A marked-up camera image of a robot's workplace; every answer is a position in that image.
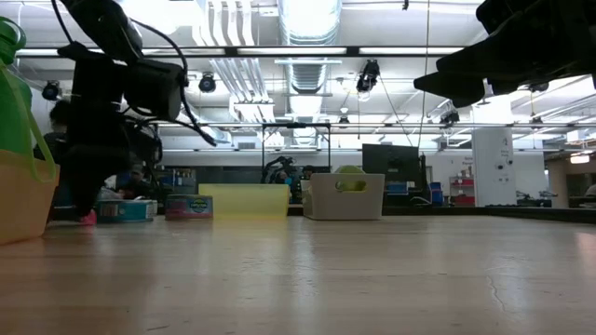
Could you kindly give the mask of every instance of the wooden table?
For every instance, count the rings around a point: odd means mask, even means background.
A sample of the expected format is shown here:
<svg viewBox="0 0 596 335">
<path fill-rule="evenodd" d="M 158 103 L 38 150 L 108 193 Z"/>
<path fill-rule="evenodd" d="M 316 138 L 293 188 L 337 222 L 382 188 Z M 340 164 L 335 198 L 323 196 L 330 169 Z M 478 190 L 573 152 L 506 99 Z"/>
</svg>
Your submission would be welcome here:
<svg viewBox="0 0 596 335">
<path fill-rule="evenodd" d="M 0 334 L 593 334 L 596 226 L 156 221 L 0 247 Z"/>
</svg>

